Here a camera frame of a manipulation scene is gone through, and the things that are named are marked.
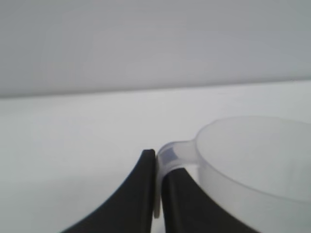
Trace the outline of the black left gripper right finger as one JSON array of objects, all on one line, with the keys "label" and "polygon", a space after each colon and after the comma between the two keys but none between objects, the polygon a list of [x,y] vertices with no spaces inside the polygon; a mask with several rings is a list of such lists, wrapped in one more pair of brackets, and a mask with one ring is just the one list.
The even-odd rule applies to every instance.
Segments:
[{"label": "black left gripper right finger", "polygon": [[161,198],[167,233],[256,232],[217,205],[184,168],[164,177]]}]

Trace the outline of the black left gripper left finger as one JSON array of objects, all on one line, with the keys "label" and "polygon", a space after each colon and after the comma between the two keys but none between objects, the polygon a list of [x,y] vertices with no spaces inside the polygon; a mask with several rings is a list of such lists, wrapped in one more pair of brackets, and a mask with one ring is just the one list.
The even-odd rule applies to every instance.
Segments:
[{"label": "black left gripper left finger", "polygon": [[65,233],[149,233],[155,197],[155,151],[143,150],[119,188]]}]

